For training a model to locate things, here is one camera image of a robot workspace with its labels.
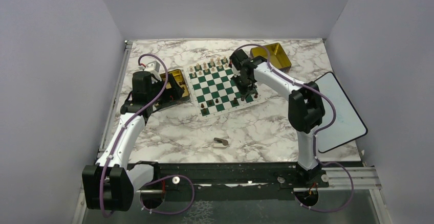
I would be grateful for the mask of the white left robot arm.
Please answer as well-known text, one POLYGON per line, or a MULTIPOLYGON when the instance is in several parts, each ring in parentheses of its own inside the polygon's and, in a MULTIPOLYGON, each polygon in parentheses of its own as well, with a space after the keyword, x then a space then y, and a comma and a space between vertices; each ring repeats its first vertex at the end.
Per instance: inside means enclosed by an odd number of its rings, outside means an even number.
POLYGON ((127 211, 134 194, 143 185, 155 188, 161 175, 153 166, 127 169, 133 146, 149 117, 158 109, 175 104, 183 98, 182 88, 172 73, 161 74, 138 71, 132 77, 132 91, 120 108, 118 127, 103 155, 95 165, 87 165, 82 172, 85 201, 89 209, 127 211))

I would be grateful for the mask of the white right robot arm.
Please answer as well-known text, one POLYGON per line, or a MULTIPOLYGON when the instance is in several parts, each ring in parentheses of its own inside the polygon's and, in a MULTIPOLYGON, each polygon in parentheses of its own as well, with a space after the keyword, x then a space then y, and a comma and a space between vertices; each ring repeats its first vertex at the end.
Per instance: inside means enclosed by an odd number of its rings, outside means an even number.
POLYGON ((317 158, 314 130, 322 123, 325 108, 319 87, 315 82, 298 83, 283 72, 272 67, 262 56, 250 58, 238 49, 230 55, 229 66, 241 99, 258 95, 257 83, 264 84, 280 94, 288 102, 288 120, 297 131, 298 160, 296 182, 307 187, 321 170, 317 158))

